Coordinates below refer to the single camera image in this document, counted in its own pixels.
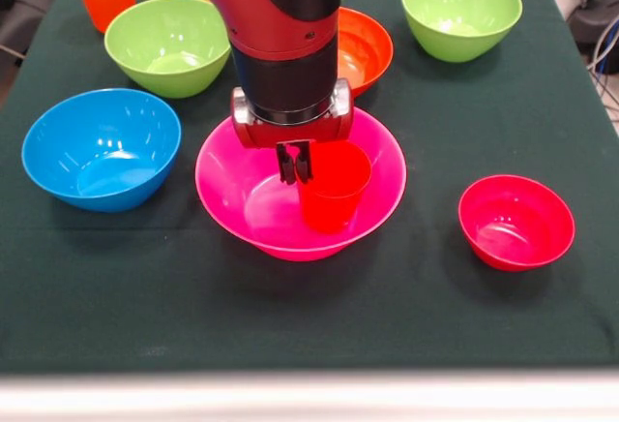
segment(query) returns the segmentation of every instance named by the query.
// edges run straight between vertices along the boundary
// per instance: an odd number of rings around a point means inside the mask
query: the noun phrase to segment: small red bowl
[[[499,270],[520,272],[550,264],[575,238],[568,205],[530,178],[492,175],[478,180],[460,198],[457,212],[475,254]]]
[[[339,8],[338,77],[350,83],[357,98],[385,73],[394,58],[387,30],[368,15]]]

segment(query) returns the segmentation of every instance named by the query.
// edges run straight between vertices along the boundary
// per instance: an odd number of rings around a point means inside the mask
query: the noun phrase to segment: red cup
[[[135,0],[82,0],[95,28],[105,33],[114,18],[135,4]]]
[[[369,183],[371,162],[350,141],[312,143],[309,155],[312,178],[298,184],[303,218],[316,231],[342,231]]]

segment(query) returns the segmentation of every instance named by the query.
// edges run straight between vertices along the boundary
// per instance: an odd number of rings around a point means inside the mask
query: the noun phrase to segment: table
[[[231,61],[170,101],[181,151],[142,207],[82,212],[27,178],[21,142],[40,114],[136,87],[79,0],[56,0],[0,111],[0,374],[614,366],[619,142],[554,2],[522,1],[497,48],[450,65],[422,52],[399,0],[345,0],[393,37],[393,65],[358,106],[394,132],[408,185],[378,232],[305,265],[235,239],[199,203],[194,161],[228,114]],[[571,205],[576,240],[552,266],[493,271],[460,234],[459,195],[501,172]]]

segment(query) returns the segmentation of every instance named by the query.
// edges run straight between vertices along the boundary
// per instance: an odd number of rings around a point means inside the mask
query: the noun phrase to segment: plastic bowl
[[[83,93],[48,110],[26,135],[21,159],[41,188],[99,212],[136,207],[162,184],[181,143],[172,108],[142,91]]]
[[[497,45],[522,15],[520,0],[402,0],[413,35],[428,54],[466,62]]]
[[[368,15],[339,8],[338,77],[350,83],[353,98],[370,88],[394,58],[387,30]]]
[[[381,226],[396,210],[406,185],[406,163],[387,128],[355,108],[350,141],[372,162],[357,212],[344,231],[312,230],[301,215],[299,193],[280,181],[273,149],[246,149],[231,120],[204,141],[195,166],[202,204],[223,228],[271,256],[293,261],[331,256]]]
[[[149,0],[114,19],[105,32],[105,49],[147,90],[166,98],[187,98],[220,74],[230,43],[212,3]]]
[[[493,175],[462,195],[458,216],[473,251],[488,265],[511,272],[550,264],[575,238],[568,205],[530,178]]]

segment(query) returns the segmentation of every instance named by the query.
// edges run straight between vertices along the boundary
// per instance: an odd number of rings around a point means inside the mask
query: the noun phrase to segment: green bowl
[[[521,0],[402,0],[408,25],[428,54],[466,62],[497,45],[522,15]]]
[[[203,0],[148,0],[118,15],[105,49],[136,83],[166,98],[207,88],[230,55],[221,15]]]

